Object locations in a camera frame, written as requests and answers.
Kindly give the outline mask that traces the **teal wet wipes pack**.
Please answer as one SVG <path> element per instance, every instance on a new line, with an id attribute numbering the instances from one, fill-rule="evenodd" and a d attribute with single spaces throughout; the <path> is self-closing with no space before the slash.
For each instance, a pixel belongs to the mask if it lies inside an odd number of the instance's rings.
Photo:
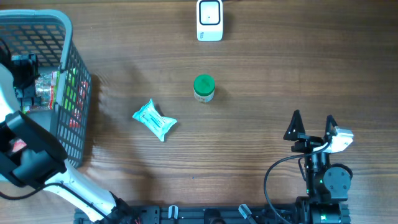
<path id="1" fill-rule="evenodd" d="M 156 110 L 152 99 L 139 111 L 135 112 L 132 117 L 149 128 L 161 142 L 165 141 L 165 135 L 177 123 L 174 118 L 161 116 Z"/>

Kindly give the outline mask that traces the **green snack bag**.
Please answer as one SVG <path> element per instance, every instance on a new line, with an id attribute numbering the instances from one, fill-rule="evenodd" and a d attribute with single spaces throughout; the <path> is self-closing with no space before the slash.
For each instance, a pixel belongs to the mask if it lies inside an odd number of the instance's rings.
<path id="1" fill-rule="evenodd" d="M 35 81 L 35 98 L 39 100 L 29 106 L 22 106 L 23 113 L 37 110 L 52 110 L 57 97 L 60 72 L 41 73 Z"/>

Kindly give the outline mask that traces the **white barcode scanner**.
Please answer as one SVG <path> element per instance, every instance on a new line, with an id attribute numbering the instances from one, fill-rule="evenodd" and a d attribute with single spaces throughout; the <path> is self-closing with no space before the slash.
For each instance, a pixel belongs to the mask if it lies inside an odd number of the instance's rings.
<path id="1" fill-rule="evenodd" d="M 222 0 L 198 0 L 196 4 L 197 40 L 216 42 L 223 38 Z"/>

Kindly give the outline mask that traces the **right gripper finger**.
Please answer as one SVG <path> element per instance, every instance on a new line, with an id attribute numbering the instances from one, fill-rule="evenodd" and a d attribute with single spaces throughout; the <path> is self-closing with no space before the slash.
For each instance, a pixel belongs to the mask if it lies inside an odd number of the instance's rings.
<path id="1" fill-rule="evenodd" d="M 330 114 L 326 117 L 326 126 L 325 126 L 325 135 L 323 140 L 325 142 L 330 142 L 332 137 L 335 135 L 334 127 L 337 126 L 337 123 L 334 117 Z"/>
<path id="2" fill-rule="evenodd" d="M 305 135 L 305 128 L 299 110 L 295 110 L 283 140 L 299 140 Z"/>

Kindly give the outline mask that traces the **red small box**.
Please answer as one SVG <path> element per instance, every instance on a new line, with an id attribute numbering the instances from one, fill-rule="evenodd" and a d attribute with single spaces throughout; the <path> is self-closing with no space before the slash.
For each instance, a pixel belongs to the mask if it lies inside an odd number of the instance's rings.
<path id="1" fill-rule="evenodd" d="M 27 144 L 23 140 L 18 139 L 14 142 L 14 145 L 12 148 L 12 153 L 16 153 L 16 152 L 22 150 L 23 148 L 25 148 L 26 146 L 27 146 Z"/>

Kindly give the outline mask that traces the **grey plastic basket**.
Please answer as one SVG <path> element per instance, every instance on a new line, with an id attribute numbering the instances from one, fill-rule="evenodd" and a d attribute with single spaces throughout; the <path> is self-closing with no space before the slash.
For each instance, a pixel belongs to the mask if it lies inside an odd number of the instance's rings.
<path id="1" fill-rule="evenodd" d="M 35 54 L 41 74 L 55 74 L 57 85 L 49 101 L 52 109 L 28 115 L 64 146 L 74 167 L 83 163 L 91 76 L 72 41 L 69 17 L 53 9 L 1 11 L 1 47 L 12 55 Z"/>

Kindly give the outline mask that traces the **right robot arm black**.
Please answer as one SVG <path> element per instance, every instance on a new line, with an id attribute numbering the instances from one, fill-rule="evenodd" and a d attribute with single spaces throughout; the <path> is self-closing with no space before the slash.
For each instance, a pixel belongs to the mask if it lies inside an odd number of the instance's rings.
<path id="1" fill-rule="evenodd" d="M 332 115 L 327 116 L 325 135 L 309 136 L 305 133 L 299 110 L 295 110 L 284 139 L 293 141 L 292 152 L 304 161 L 299 169 L 306 183 L 307 195 L 297 197 L 292 223 L 349 223 L 348 190 L 353 178 L 352 170 L 343 164 L 331 164 L 332 154 L 343 152 L 354 139 L 351 130 L 337 125 Z"/>

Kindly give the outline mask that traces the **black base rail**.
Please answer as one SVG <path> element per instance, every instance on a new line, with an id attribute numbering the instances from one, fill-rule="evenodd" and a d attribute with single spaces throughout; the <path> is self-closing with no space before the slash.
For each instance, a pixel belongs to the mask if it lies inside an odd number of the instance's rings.
<path id="1" fill-rule="evenodd" d="M 174 206 L 141 206 L 133 207 L 139 214 L 136 223 L 167 224 L 167 223 L 282 223 L 282 218 L 289 223 L 339 223 L 350 224 L 351 217 L 347 205 L 334 205 L 327 208 L 322 205 L 315 208 L 313 205 L 307 213 L 295 208 L 293 204 L 277 206 L 281 217 L 267 205 L 263 207 L 248 207 L 244 212 L 238 207 L 179 207 L 175 212 Z"/>

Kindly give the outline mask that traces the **green lid jar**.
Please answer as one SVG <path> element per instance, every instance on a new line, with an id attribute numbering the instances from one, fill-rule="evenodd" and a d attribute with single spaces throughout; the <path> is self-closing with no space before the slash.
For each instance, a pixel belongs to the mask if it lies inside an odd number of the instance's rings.
<path id="1" fill-rule="evenodd" d="M 210 102 L 215 94 L 215 80 L 211 75 L 202 74 L 193 83 L 194 97 L 202 103 Z"/>

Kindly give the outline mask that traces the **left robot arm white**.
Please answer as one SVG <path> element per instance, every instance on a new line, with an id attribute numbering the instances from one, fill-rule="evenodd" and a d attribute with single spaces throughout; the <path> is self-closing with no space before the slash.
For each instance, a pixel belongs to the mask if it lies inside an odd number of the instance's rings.
<path id="1" fill-rule="evenodd" d="M 14 94 L 14 64 L 1 52 L 1 175 L 17 187 L 57 194 L 93 223 L 137 223 L 122 199 L 84 177 L 68 161 L 60 142 L 20 111 Z"/>

